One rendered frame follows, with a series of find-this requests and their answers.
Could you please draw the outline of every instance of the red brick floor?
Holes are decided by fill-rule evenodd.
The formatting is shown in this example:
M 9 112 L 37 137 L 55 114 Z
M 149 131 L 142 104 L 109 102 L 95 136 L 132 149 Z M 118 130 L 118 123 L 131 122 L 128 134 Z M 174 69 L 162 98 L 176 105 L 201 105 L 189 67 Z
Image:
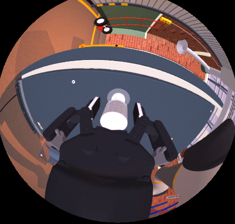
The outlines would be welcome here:
M 163 56 L 187 68 L 203 81 L 205 79 L 206 74 L 201 71 L 201 64 L 198 60 L 188 53 L 179 54 L 176 45 L 163 38 L 152 34 L 147 34 L 146 39 L 123 34 L 107 34 L 106 45 L 116 44 Z

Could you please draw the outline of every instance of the black wheel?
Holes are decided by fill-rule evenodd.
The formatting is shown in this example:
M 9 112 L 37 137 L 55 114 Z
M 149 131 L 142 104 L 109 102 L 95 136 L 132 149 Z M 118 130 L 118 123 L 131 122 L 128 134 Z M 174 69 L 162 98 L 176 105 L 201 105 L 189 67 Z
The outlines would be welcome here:
M 105 17 L 100 17 L 100 18 L 97 18 L 95 21 L 94 21 L 94 24 L 96 26 L 104 26 L 108 23 L 108 19 L 105 18 Z
M 109 26 L 106 26 L 106 27 L 103 27 L 103 31 L 102 33 L 104 34 L 109 34 L 113 31 L 112 27 L 109 27 Z

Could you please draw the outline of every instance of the ribbed cylinder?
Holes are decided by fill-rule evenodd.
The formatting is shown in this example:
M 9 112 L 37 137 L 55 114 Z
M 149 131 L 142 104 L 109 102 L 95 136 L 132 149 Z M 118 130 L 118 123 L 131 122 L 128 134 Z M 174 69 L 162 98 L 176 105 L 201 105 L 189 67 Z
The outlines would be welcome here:
M 106 107 L 104 108 L 103 114 L 108 112 L 117 112 L 125 116 L 127 119 L 127 105 L 120 101 L 120 100 L 111 100 L 106 104 Z

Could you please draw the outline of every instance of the white lamp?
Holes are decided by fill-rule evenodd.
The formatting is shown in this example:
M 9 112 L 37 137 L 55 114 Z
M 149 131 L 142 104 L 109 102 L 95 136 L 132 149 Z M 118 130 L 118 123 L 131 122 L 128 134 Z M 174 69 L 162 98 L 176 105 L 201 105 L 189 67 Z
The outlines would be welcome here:
M 106 104 L 100 119 L 102 127 L 109 130 L 124 130 L 127 127 L 127 105 L 125 96 L 115 93 Z

